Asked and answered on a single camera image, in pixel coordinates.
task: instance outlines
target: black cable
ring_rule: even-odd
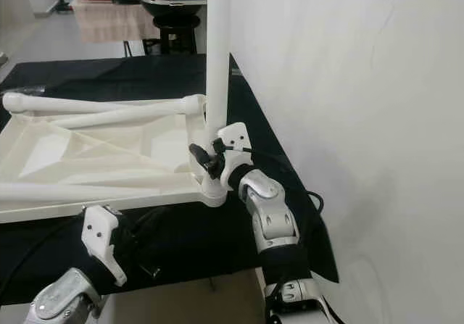
[[[332,318],[338,323],[338,324],[345,324],[343,320],[335,313],[334,309],[331,307],[331,305],[328,304],[327,299],[324,297],[324,300],[326,301],[328,312],[331,314]]]
[[[20,268],[25,264],[26,261],[30,257],[34,255],[34,253],[37,252],[37,250],[50,238],[52,237],[55,233],[60,232],[63,228],[66,228],[67,226],[73,224],[76,220],[79,220],[82,218],[84,215],[83,212],[79,213],[78,215],[75,215],[69,220],[64,221],[63,223],[59,224],[57,227],[55,227],[53,230],[49,231],[44,237],[39,239],[37,242],[35,242],[27,251],[24,253],[24,255],[21,257],[20,261],[12,268],[8,276],[5,278],[4,282],[1,285],[0,288],[0,308],[1,308],[1,298],[5,294],[5,291],[8,288],[9,283],[13,279],[13,277],[16,275],[16,273],[20,270]]]
[[[324,199],[322,198],[322,196],[317,192],[308,190],[306,190],[306,194],[315,197],[319,201],[318,213],[322,213],[322,211],[324,210]]]

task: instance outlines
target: black tablecloth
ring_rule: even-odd
[[[203,94],[206,59],[197,56],[134,57],[66,62],[34,62],[17,65],[0,91],[19,86],[46,86],[44,96],[92,101],[181,98]],[[9,114],[0,108],[0,127]],[[288,161],[245,79],[230,77],[228,122],[246,123],[255,149]],[[306,236],[311,268],[331,281],[338,281],[326,227],[312,202],[303,193],[298,177],[287,166],[265,157],[255,164],[284,186],[287,204],[298,225],[308,223]],[[82,222],[73,223],[50,238],[20,269],[1,300],[4,304],[29,302],[39,290],[69,267],[86,272],[102,294],[187,281],[233,273],[259,266],[251,221],[245,206],[229,193],[218,208],[201,203],[169,206],[162,226],[142,246],[146,258],[160,269],[152,279],[139,267],[130,272],[128,282],[119,288],[109,273],[91,259],[80,241]],[[149,207],[130,209],[131,220],[145,214]],[[17,263],[25,250],[55,225],[70,219],[35,220],[0,225],[0,281]]]

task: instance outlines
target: wire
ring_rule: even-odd
[[[283,285],[289,281],[289,277],[284,273],[275,284],[274,289],[270,292],[269,296],[265,297],[265,316],[269,321],[272,302],[277,301],[278,292],[281,291]]]
[[[315,197],[319,201],[318,213],[322,213],[322,211],[324,210],[324,199],[322,198],[322,196],[317,192],[308,190],[306,190],[306,194]]]
[[[13,279],[13,277],[16,275],[16,273],[20,270],[20,268],[25,264],[26,261],[30,257],[32,257],[39,249],[40,247],[54,234],[60,232],[63,228],[66,228],[67,226],[73,224],[76,220],[79,220],[82,218],[84,215],[83,212],[79,213],[78,215],[75,215],[69,220],[64,221],[63,223],[59,224],[57,227],[55,227],[53,230],[49,231],[45,236],[43,236],[41,239],[39,239],[37,242],[35,242],[27,251],[24,253],[24,255],[21,257],[20,261],[12,268],[8,276],[5,278],[4,282],[1,285],[0,288],[0,308],[1,308],[1,298],[5,294],[9,283]]]

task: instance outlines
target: metal bracket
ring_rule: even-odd
[[[239,192],[252,216],[258,253],[267,248],[298,243],[297,222],[285,204],[285,191],[279,182],[260,170],[253,170],[241,179]]]
[[[41,320],[69,317],[83,304],[85,308],[87,304],[92,304],[94,309],[98,309],[100,302],[101,298],[90,280],[77,268],[70,268],[58,281],[38,294],[31,304],[31,315]]]

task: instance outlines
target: white bracket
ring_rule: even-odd
[[[119,225],[115,214],[99,205],[88,207],[81,238],[88,253],[100,260],[114,275],[116,285],[122,286],[127,277],[115,259],[114,244],[110,244],[112,232]]]
[[[235,122],[232,125],[221,128],[217,136],[223,140],[226,146],[232,146],[233,150],[226,150],[224,154],[225,167],[220,176],[220,183],[223,188],[232,191],[228,184],[229,176],[239,165],[253,165],[252,155],[243,152],[243,148],[251,149],[247,127],[243,122]]]

